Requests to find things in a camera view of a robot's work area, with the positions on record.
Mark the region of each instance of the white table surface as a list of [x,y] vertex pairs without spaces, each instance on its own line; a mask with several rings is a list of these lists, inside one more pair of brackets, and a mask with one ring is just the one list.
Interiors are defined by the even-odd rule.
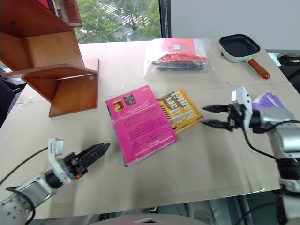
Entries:
[[[199,108],[230,103],[231,91],[244,85],[252,98],[263,92],[279,95],[285,107],[300,118],[297,91],[264,50],[256,60],[269,71],[269,80],[258,77],[245,63],[230,63],[221,57],[217,39],[203,41],[210,46],[213,71],[147,79],[143,78],[147,42],[80,45],[84,58],[100,59],[98,108],[49,118],[50,103],[27,85],[0,129],[0,176],[45,147],[49,137],[64,137],[65,155],[96,143],[110,142],[111,146],[86,175],[61,187],[39,206],[37,218],[123,211],[279,188],[275,162],[253,152],[241,130],[230,133],[203,124],[179,134],[177,143],[124,167],[105,101],[146,84],[157,97],[184,88]],[[205,118],[224,120],[227,116],[203,114]],[[271,154],[266,135],[248,135],[255,147]],[[0,199],[10,194],[4,187],[18,185],[49,168],[46,153],[36,156],[2,185]]]

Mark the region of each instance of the pink book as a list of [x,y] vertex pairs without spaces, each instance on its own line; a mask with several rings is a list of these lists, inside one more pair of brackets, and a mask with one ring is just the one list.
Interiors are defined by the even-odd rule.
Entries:
[[106,101],[125,166],[177,141],[176,134],[150,87]]

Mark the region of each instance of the wooden pan handle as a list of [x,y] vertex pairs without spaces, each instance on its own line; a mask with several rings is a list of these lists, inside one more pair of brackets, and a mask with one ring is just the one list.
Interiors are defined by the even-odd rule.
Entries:
[[248,63],[258,73],[258,75],[261,76],[261,78],[265,80],[270,78],[268,71],[259,65],[254,59],[250,59]]

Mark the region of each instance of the yellow book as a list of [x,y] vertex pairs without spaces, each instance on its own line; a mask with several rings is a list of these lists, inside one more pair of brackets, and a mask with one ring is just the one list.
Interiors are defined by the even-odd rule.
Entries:
[[175,133],[188,129],[203,119],[202,113],[183,89],[157,98]]

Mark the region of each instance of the black cable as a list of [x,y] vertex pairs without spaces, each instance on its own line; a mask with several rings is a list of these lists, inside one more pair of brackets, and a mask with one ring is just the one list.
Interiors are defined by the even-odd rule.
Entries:
[[251,209],[251,210],[249,210],[248,212],[246,212],[236,223],[235,223],[235,225],[238,225],[238,224],[240,224],[240,222],[249,214],[249,213],[251,213],[251,212],[253,212],[253,211],[255,211],[255,210],[257,210],[257,209],[260,209],[260,208],[262,208],[262,207],[265,207],[265,206],[269,206],[269,205],[275,205],[275,204],[277,204],[277,202],[269,202],[269,203],[266,203],[266,204],[262,204],[262,205],[259,205],[259,206],[256,206],[256,207],[254,207],[253,209]]
[[267,156],[267,157],[270,157],[270,158],[272,158],[272,159],[275,159],[274,156],[269,155],[268,153],[265,153],[265,152],[263,152],[263,151],[260,151],[260,150],[256,149],[255,147],[253,147],[252,144],[250,143],[248,137],[247,137],[247,133],[246,133],[246,130],[245,130],[244,126],[242,126],[242,130],[243,130],[243,133],[244,133],[244,137],[245,137],[245,139],[246,139],[246,142],[247,142],[247,144],[249,145],[249,147],[250,147],[251,149],[253,149],[254,151],[256,151],[256,152],[258,152],[258,153],[260,153],[260,154],[262,154],[262,155],[264,155],[264,156]]
[[43,148],[42,150],[34,153],[33,155],[31,155],[29,158],[27,158],[26,160],[24,160],[23,162],[21,162],[15,169],[13,169],[8,175],[6,175],[5,178],[3,178],[1,181],[0,181],[0,185],[14,172],[16,171],[20,166],[22,166],[24,163],[26,163],[29,159],[31,159],[32,157],[36,156],[37,154],[45,151],[46,149],[48,149],[48,147],[46,148]]
[[287,120],[287,121],[282,121],[282,122],[279,122],[279,123],[273,125],[272,127],[268,128],[268,129],[266,129],[265,132],[268,132],[268,131],[274,129],[275,127],[277,127],[277,126],[279,126],[279,125],[281,125],[281,124],[285,124],[285,123],[299,123],[299,124],[300,124],[300,121],[299,121],[299,120]]
[[34,205],[33,205],[32,201],[29,199],[29,197],[24,195],[22,192],[17,191],[15,189],[15,187],[7,187],[6,190],[16,193],[17,195],[21,196],[23,199],[25,199],[28,202],[28,204],[29,204],[29,206],[31,207],[31,210],[32,210],[32,215],[31,215],[30,219],[27,220],[27,222],[25,224],[26,225],[29,224],[33,220],[34,216],[36,215],[36,210],[34,208]]

